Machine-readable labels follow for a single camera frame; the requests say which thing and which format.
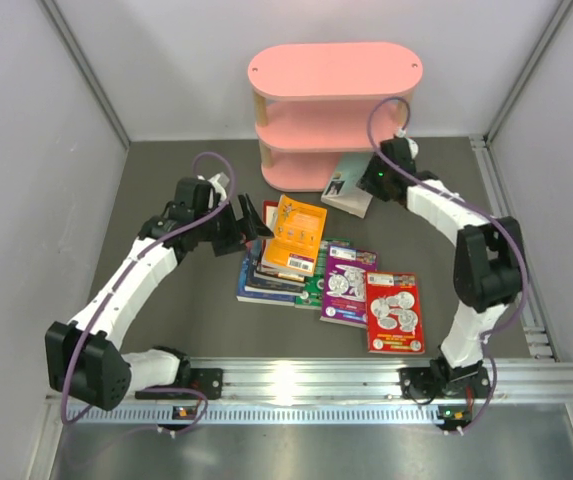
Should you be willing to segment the purple cartoon paperback book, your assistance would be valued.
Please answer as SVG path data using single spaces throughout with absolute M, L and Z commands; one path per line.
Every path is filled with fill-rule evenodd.
M 377 270 L 376 253 L 331 243 L 328 248 L 320 320 L 367 328 L 366 275 Z

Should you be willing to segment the orange yellow paperback book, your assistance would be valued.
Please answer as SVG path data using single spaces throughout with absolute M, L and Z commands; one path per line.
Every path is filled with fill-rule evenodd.
M 286 195 L 279 200 L 277 233 L 287 251 L 287 265 L 313 275 L 322 241 L 327 210 Z

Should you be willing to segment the dark red cream book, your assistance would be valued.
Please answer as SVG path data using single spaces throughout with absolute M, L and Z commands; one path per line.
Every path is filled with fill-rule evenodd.
M 279 202 L 265 200 L 263 202 L 264 223 L 273 233 L 277 233 L 277 217 Z M 278 281 L 303 285 L 307 280 L 301 269 L 287 265 L 287 251 L 279 236 L 264 242 L 258 261 L 257 272 L 261 277 L 271 277 Z

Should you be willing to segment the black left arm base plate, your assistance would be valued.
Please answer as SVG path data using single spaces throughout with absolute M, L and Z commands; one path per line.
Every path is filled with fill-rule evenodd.
M 221 398 L 224 371 L 220 368 L 185 368 L 176 380 L 168 385 L 149 387 L 144 391 L 137 391 L 138 400 L 190 400 L 195 396 L 181 393 L 179 389 L 192 389 L 204 394 L 208 400 Z

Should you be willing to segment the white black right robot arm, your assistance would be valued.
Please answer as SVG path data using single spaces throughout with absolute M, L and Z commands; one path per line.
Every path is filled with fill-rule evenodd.
M 427 376 L 413 374 L 406 393 L 454 397 L 487 380 L 484 348 L 527 279 L 519 222 L 494 218 L 449 190 L 430 171 L 419 171 L 418 146 L 393 137 L 375 147 L 358 182 L 361 190 L 393 201 L 425 220 L 455 251 L 453 286 L 459 303 L 448 335 Z

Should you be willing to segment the light teal paperback book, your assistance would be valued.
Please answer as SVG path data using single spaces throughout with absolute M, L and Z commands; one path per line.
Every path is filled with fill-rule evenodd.
M 340 157 L 328 184 L 321 195 L 321 202 L 359 218 L 366 216 L 372 195 L 358 187 L 370 161 L 366 152 L 345 153 Z

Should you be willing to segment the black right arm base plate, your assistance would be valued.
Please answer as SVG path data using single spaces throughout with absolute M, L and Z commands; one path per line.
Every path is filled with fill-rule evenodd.
M 451 369 L 444 365 L 407 367 L 399 371 L 402 397 L 420 405 L 436 399 L 482 399 L 490 391 L 490 379 L 481 364 Z

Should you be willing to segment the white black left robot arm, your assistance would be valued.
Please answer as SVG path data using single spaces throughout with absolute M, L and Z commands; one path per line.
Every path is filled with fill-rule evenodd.
M 223 174 L 179 180 L 174 198 L 143 224 L 106 285 L 71 320 L 49 327 L 45 348 L 52 389 L 110 411 L 135 392 L 187 387 L 191 366 L 185 354 L 167 347 L 123 354 L 120 348 L 152 293 L 197 246 L 208 243 L 214 255 L 223 256 L 272 238 L 248 196 L 238 197 L 242 214 L 235 214 L 226 182 Z

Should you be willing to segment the red cartoon paperback book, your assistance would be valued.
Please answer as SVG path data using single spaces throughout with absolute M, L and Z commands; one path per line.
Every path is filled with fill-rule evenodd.
M 365 288 L 368 352 L 423 354 L 426 345 L 417 276 L 370 272 Z

